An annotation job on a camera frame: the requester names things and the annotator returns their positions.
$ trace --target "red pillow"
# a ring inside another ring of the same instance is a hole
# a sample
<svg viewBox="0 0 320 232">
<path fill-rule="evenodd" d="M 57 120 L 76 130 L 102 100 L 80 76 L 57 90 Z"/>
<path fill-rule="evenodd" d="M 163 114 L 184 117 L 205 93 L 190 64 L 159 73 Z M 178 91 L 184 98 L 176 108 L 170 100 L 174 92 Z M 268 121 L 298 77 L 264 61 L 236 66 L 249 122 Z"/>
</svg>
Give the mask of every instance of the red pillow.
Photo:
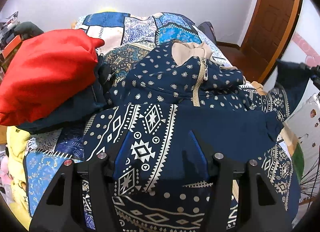
<svg viewBox="0 0 320 232">
<path fill-rule="evenodd" d="M 95 81 L 102 39 L 82 30 L 54 30 L 23 41 L 0 85 L 0 124 L 48 116 Z"/>
</svg>

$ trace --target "pink plush toy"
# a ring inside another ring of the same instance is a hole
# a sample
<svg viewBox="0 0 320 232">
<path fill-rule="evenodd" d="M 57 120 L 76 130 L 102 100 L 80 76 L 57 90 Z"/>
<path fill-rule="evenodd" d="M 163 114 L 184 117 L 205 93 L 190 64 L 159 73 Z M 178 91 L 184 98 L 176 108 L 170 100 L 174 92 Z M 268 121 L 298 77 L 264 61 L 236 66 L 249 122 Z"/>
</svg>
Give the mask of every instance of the pink plush toy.
<svg viewBox="0 0 320 232">
<path fill-rule="evenodd" d="M 8 176 L 9 169 L 8 169 L 8 157 L 3 157 L 1 164 L 0 164 L 0 178 L 2 184 L 11 184 L 11 179 Z"/>
</svg>

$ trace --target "zipper pull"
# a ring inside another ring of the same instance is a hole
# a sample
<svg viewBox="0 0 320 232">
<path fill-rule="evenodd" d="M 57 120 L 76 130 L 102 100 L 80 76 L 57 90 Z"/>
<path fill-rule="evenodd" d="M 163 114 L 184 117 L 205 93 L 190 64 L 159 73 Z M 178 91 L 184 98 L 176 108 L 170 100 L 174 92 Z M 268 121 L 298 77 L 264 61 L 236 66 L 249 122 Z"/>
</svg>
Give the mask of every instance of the zipper pull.
<svg viewBox="0 0 320 232">
<path fill-rule="evenodd" d="M 208 65 L 206 65 L 205 68 L 204 68 L 203 80 L 208 80 Z"/>
<path fill-rule="evenodd" d="M 108 74 L 108 77 L 107 77 L 107 81 L 109 81 L 114 74 L 115 74 L 114 72 L 113 72 L 113 73 L 109 73 L 109 74 Z"/>
</svg>

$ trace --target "wooden floor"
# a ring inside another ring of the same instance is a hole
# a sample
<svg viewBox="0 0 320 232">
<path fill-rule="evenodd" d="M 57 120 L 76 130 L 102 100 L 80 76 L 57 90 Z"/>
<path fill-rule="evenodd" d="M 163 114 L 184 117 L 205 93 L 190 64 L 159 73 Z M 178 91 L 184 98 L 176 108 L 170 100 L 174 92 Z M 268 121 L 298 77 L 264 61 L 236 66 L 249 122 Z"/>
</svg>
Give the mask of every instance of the wooden floor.
<svg viewBox="0 0 320 232">
<path fill-rule="evenodd" d="M 236 48 L 226 46 L 218 47 L 231 64 L 242 71 L 246 80 L 250 82 L 258 81 L 258 78 L 261 75 L 261 67 L 259 67 L 256 62 L 244 56 L 242 52 Z"/>
</svg>

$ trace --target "screw head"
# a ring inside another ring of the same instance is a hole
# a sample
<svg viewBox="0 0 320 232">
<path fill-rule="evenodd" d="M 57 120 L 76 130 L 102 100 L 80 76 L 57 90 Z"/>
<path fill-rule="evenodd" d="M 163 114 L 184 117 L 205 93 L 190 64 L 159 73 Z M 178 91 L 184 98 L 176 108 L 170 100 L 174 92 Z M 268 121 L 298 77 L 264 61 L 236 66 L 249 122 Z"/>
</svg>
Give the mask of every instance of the screw head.
<svg viewBox="0 0 320 232">
<path fill-rule="evenodd" d="M 251 159 L 251 160 L 249 161 L 249 163 L 250 163 L 250 165 L 252 165 L 252 166 L 257 166 L 257 165 L 258 165 L 257 161 L 254 160 L 254 159 Z"/>
<path fill-rule="evenodd" d="M 215 153 L 214 157 L 216 157 L 217 159 L 222 159 L 223 158 L 223 154 L 222 153 Z"/>
<path fill-rule="evenodd" d="M 101 152 L 101 153 L 99 153 L 99 154 L 97 155 L 97 157 L 98 157 L 99 159 L 104 159 L 104 158 L 107 157 L 107 154 L 104 153 L 104 152 Z"/>
<path fill-rule="evenodd" d="M 71 165 L 72 164 L 72 160 L 71 159 L 68 159 L 68 160 L 65 160 L 64 162 L 63 162 L 63 164 L 65 165 L 65 166 L 69 166 L 69 165 Z"/>
</svg>

